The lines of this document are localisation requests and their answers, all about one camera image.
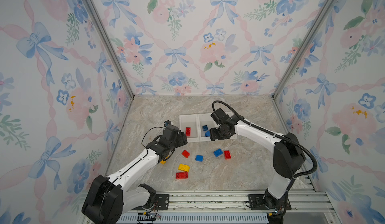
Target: blue bow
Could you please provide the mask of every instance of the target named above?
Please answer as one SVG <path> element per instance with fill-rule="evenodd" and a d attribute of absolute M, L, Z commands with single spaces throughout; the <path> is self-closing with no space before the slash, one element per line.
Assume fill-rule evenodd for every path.
<path fill-rule="evenodd" d="M 116 19 L 120 18 L 119 9 L 126 15 L 126 17 L 131 22 L 136 24 L 136 22 L 134 20 L 134 17 L 136 17 L 136 15 L 127 11 L 126 9 L 124 9 L 123 6 L 120 5 L 120 4 L 123 4 L 123 5 L 129 6 L 130 5 L 129 0 L 101 0 L 101 1 L 102 1 L 103 5 L 105 5 L 106 7 L 108 7 L 109 5 L 112 4 L 113 12 L 115 13 L 115 18 L 110 21 L 110 23 L 109 23 L 110 26 L 113 26 L 115 28 Z"/>
<path fill-rule="evenodd" d="M 339 13 L 339 11 L 343 8 L 345 3 L 346 3 L 346 0 L 337 0 L 335 5 L 333 6 L 335 13 Z M 324 4 L 325 4 L 325 0 L 320 0 L 320 2 L 318 3 L 318 6 L 323 7 Z M 328 15 L 328 19 L 326 20 L 325 33 L 328 33 L 329 27 L 333 27 L 333 26 L 334 26 L 334 23 L 332 18 L 332 12 L 330 12 Z"/>
<path fill-rule="evenodd" d="M 170 69 L 171 65 L 173 65 L 174 63 L 176 63 L 176 58 L 178 57 L 179 61 L 185 66 L 187 67 L 186 63 L 189 63 L 189 61 L 187 60 L 184 60 L 180 55 L 182 56 L 185 56 L 186 55 L 186 48 L 185 47 L 180 47 L 178 49 L 171 49 L 171 48 L 167 48 L 164 50 L 164 54 L 166 56 L 170 56 L 172 55 L 172 63 L 168 64 L 166 66 L 166 68 Z"/>
<path fill-rule="evenodd" d="M 320 169 L 321 173 L 325 173 L 326 171 L 328 171 L 329 168 L 328 168 L 327 164 L 321 160 L 321 158 L 318 154 L 318 151 L 314 146 L 310 149 L 310 152 L 315 157 L 315 159 L 317 160 L 318 168 Z M 313 179 L 314 179 L 314 177 L 316 177 L 317 179 L 320 179 L 318 177 L 318 171 L 313 173 Z"/>
<path fill-rule="evenodd" d="M 99 61 L 95 63 L 95 69 L 97 72 L 100 72 L 100 70 L 102 70 L 102 72 L 104 74 L 104 87 L 107 87 L 107 73 L 105 70 L 107 69 L 110 72 L 113 72 L 113 70 L 111 69 L 111 64 L 106 65 L 105 62 L 107 62 L 107 59 L 106 59 L 104 53 L 101 52 Z"/>
<path fill-rule="evenodd" d="M 261 55 L 262 62 L 267 65 L 267 61 L 270 61 L 270 58 L 266 57 L 264 53 L 271 53 L 273 50 L 274 45 L 269 44 L 266 47 L 259 47 L 259 46 L 253 46 L 250 48 L 250 53 L 257 53 L 254 57 L 253 61 L 247 62 L 244 66 L 248 67 L 252 62 L 255 62 L 259 59 L 259 56 Z"/>
<path fill-rule="evenodd" d="M 151 81 L 147 81 L 147 82 L 135 82 L 134 85 L 138 88 L 142 87 L 142 92 L 139 93 L 140 95 L 142 95 L 143 93 L 146 92 L 146 90 L 148 90 L 150 93 L 152 93 L 153 95 L 155 95 L 156 91 L 152 90 L 152 82 Z"/>
<path fill-rule="evenodd" d="M 19 49 L 19 51 L 27 58 L 32 58 L 35 55 L 35 49 L 37 49 L 37 52 L 39 53 L 39 55 L 41 56 L 41 58 L 44 60 L 44 62 L 47 64 L 47 67 L 48 67 L 48 70 L 46 73 L 48 86 L 50 82 L 55 84 L 51 74 L 52 62 L 47 52 L 44 51 L 41 47 L 43 47 L 45 50 L 52 53 L 58 58 L 68 60 L 68 58 L 62 55 L 63 48 L 53 48 L 43 44 L 44 42 L 49 42 L 49 41 L 51 41 L 51 35 L 48 33 L 46 27 L 41 22 L 37 22 L 35 23 L 34 33 L 32 33 L 29 38 L 20 39 L 16 44 L 17 49 Z"/>
<path fill-rule="evenodd" d="M 224 88 L 224 83 L 220 83 L 218 85 L 207 85 L 206 88 L 208 90 L 211 90 L 211 95 L 213 95 L 215 93 L 215 91 L 217 91 L 217 93 L 219 95 L 223 95 L 224 92 L 220 91 Z"/>
<path fill-rule="evenodd" d="M 320 83 L 320 86 L 318 86 L 315 90 L 306 90 L 306 94 L 308 93 L 319 93 L 321 91 L 321 95 L 318 99 L 318 108 L 320 108 L 321 104 L 325 106 L 325 99 L 324 99 L 324 92 L 326 90 L 327 95 L 331 95 L 336 91 L 337 86 L 334 83 L 330 83 L 329 81 L 326 80 L 325 75 L 320 73 L 317 77 L 317 82 Z"/>
<path fill-rule="evenodd" d="M 227 3 L 227 4 L 230 4 L 230 5 L 235 6 L 235 5 L 237 5 L 238 0 L 210 0 L 210 2 L 211 2 L 211 5 L 212 5 L 212 6 L 216 6 L 216 5 L 220 4 L 220 5 L 219 5 L 219 9 L 218 9 L 218 15 L 217 15 L 217 17 L 211 19 L 211 20 L 207 23 L 207 25 L 210 25 L 210 27 L 212 27 L 213 24 L 214 24 L 214 22 L 215 22 L 215 20 L 218 19 L 218 18 L 220 18 L 220 17 L 223 15 L 223 3 Z M 232 24 L 234 24 L 234 17 L 238 17 L 238 14 L 235 14 L 235 13 L 230 9 L 230 7 L 229 7 L 227 4 L 224 5 L 224 7 L 226 8 L 227 17 L 230 19 L 230 22 L 231 22 Z"/>
<path fill-rule="evenodd" d="M 37 179 L 43 174 L 47 164 L 49 168 L 53 169 L 56 172 L 56 176 L 54 179 L 54 190 L 56 190 L 56 187 L 58 184 L 62 183 L 58 175 L 60 164 L 56 160 L 48 160 L 48 159 L 65 157 L 65 156 L 72 155 L 73 153 L 76 152 L 76 150 L 71 150 L 72 144 L 70 144 L 70 146 L 68 146 L 61 152 L 55 153 L 55 151 L 59 149 L 61 145 L 62 143 L 58 138 L 54 136 L 50 137 L 46 143 L 46 151 L 42 154 L 40 159 L 32 165 L 31 170 L 28 173 L 29 177 Z"/>

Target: wallpaper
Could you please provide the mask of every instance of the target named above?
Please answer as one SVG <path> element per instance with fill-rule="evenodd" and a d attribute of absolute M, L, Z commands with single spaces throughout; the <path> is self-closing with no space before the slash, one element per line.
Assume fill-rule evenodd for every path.
<path fill-rule="evenodd" d="M 271 94 L 289 65 L 282 53 L 320 9 L 320 0 L 93 1 L 141 95 Z"/>
<path fill-rule="evenodd" d="M 130 99 L 82 0 L 0 5 L 0 223 L 77 223 Z"/>
<path fill-rule="evenodd" d="M 384 60 L 385 0 L 337 0 L 277 99 L 344 224 L 385 223 Z"/>

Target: marble floor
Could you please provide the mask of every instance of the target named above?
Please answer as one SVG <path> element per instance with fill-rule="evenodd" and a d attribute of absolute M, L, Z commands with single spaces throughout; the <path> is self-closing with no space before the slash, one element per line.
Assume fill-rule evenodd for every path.
<path fill-rule="evenodd" d="M 141 140 L 152 127 L 163 126 L 170 120 L 179 126 L 179 115 L 212 113 L 211 103 L 221 100 L 228 103 L 240 115 L 264 128 L 284 133 L 269 96 L 135 96 L 127 120 L 118 141 L 108 174 L 118 171 L 137 157 L 143 150 Z M 162 129 L 151 130 L 143 144 L 151 142 Z M 224 155 L 215 157 L 213 151 L 229 150 L 231 159 Z M 181 155 L 183 150 L 189 158 Z M 195 161 L 195 155 L 203 155 L 203 162 Z M 133 184 L 150 185 L 157 191 L 165 190 L 256 190 L 266 189 L 272 178 L 273 154 L 261 145 L 238 136 L 236 140 L 195 142 L 177 148 L 173 156 L 162 165 L 150 169 Z M 190 166 L 189 178 L 176 179 L 179 164 Z M 296 180 L 293 188 L 307 188 Z"/>

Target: black cable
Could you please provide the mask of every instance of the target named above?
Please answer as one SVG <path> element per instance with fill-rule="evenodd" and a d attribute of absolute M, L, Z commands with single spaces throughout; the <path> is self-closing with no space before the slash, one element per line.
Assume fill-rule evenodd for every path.
<path fill-rule="evenodd" d="M 318 167 L 318 164 L 317 164 L 317 160 L 315 159 L 315 157 L 311 154 L 310 151 L 308 151 L 305 147 L 303 147 L 302 145 L 300 145 L 299 143 L 293 141 L 293 140 L 290 140 L 289 138 L 286 138 L 284 136 L 281 136 L 281 135 L 274 135 L 275 133 L 270 131 L 270 130 L 267 130 L 267 129 L 264 129 L 260 126 L 257 126 L 255 124 L 252 124 L 250 123 L 249 121 L 246 121 L 242 116 L 240 116 L 230 105 L 228 105 L 227 103 L 223 102 L 223 101 L 220 101 L 220 100 L 215 100 L 213 103 L 212 103 L 212 108 L 213 108 L 213 111 L 215 111 L 215 108 L 214 108 L 214 104 L 215 103 L 221 103 L 223 104 L 224 106 L 226 106 L 227 108 L 229 108 L 240 120 L 242 120 L 245 124 L 248 124 L 258 130 L 261 130 L 269 135 L 273 135 L 274 137 L 277 137 L 278 139 L 281 139 L 281 140 L 284 140 L 290 144 L 293 144 L 295 146 L 297 146 L 298 148 L 300 148 L 303 152 L 305 152 L 311 159 L 311 162 L 313 163 L 313 167 L 308 170 L 308 171 L 304 171 L 304 172 L 300 172 L 300 173 L 297 173 L 293 176 L 293 178 L 297 178 L 301 175 L 309 175 L 313 172 L 315 172 L 317 170 L 317 167 Z"/>

